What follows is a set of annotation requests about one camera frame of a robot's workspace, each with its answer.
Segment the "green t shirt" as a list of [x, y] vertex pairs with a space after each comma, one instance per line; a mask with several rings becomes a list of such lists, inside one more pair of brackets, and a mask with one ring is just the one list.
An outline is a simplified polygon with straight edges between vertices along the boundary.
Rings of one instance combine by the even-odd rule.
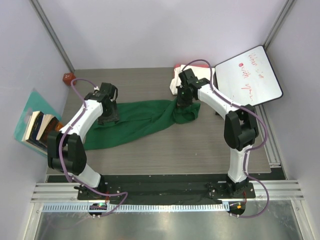
[[85, 137], [86, 151], [117, 147], [160, 132], [174, 124], [187, 124], [199, 116], [201, 104], [179, 107], [174, 100], [119, 103], [119, 120], [95, 122]]

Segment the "white dry-erase board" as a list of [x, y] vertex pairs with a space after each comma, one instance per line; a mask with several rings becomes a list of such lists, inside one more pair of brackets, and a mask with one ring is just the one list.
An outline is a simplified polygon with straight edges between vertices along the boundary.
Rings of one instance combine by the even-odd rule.
[[283, 96], [262, 45], [217, 64], [215, 76], [218, 90], [240, 105], [257, 106]]

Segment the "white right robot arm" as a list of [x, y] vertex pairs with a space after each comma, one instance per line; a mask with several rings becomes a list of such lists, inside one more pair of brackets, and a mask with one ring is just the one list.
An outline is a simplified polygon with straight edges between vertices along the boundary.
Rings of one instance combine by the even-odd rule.
[[248, 150], [253, 147], [259, 135], [254, 108], [235, 106], [208, 79], [199, 79], [192, 69], [178, 74], [181, 81], [177, 87], [177, 104], [188, 107], [193, 100], [199, 100], [210, 106], [224, 120], [223, 137], [230, 148], [230, 164], [226, 176], [226, 193], [233, 198], [243, 194], [249, 185], [247, 173]]

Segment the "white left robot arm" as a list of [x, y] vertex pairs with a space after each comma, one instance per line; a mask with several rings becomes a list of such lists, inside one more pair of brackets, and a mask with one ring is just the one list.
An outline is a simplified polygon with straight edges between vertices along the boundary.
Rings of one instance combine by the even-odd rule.
[[94, 85], [92, 92], [80, 98], [82, 105], [73, 118], [47, 137], [48, 167], [63, 173], [68, 182], [87, 188], [97, 200], [106, 195], [107, 186], [104, 177], [88, 165], [84, 141], [94, 123], [119, 120], [117, 97], [118, 89], [113, 84]]

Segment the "stack of books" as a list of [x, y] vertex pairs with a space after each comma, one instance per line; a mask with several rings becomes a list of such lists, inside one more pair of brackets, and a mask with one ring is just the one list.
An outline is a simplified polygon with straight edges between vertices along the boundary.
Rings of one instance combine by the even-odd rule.
[[47, 155], [48, 135], [59, 131], [64, 125], [52, 114], [34, 111], [28, 120], [21, 141], [36, 151]]

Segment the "folded white t shirt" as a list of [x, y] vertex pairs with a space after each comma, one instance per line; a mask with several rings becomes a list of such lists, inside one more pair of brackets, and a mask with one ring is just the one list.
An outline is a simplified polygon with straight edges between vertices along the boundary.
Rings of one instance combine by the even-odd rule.
[[194, 82], [194, 85], [203, 85], [206, 83], [209, 83], [211, 80], [211, 69], [208, 68], [202, 68], [202, 67], [194, 67], [194, 66], [184, 66], [182, 69], [180, 67], [173, 69], [173, 79], [170, 83], [170, 91], [172, 95], [176, 96], [178, 94], [177, 87], [180, 87], [182, 85], [182, 81], [179, 77], [179, 74], [182, 71], [186, 71], [188, 69], [191, 69], [194, 76], [197, 78], [197, 81]]

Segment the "red cube block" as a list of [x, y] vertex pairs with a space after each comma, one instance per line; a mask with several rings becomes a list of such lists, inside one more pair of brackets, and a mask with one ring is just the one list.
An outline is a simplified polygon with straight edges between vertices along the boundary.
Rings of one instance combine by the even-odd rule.
[[62, 81], [67, 85], [67, 86], [71, 86], [71, 82], [72, 80], [74, 80], [76, 78], [76, 76], [74, 75], [74, 73], [69, 72], [69, 73], [65, 73], [63, 75]]

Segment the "teal plastic folder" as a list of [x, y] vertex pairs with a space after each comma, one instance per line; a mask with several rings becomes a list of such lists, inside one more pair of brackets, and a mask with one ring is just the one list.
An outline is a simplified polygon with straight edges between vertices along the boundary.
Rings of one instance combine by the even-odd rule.
[[40, 153], [41, 155], [46, 155], [47, 153], [41, 150], [39, 147], [32, 145], [26, 141], [23, 141], [24, 133], [27, 130], [27, 125], [31, 119], [32, 113], [35, 111], [41, 111], [44, 114], [52, 114], [61, 120], [61, 115], [54, 110], [54, 108], [35, 90], [33, 89], [28, 97], [22, 114], [14, 130], [14, 138], [16, 141], [27, 146], [30, 149]]

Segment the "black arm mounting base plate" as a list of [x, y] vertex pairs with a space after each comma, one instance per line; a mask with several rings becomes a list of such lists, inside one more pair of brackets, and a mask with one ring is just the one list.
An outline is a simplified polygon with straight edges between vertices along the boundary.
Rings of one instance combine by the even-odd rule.
[[232, 193], [225, 174], [105, 175], [108, 196], [98, 195], [80, 184], [72, 187], [78, 200], [107, 200], [117, 204], [127, 192], [125, 204], [185, 205], [216, 203], [218, 200], [256, 197], [252, 183]]

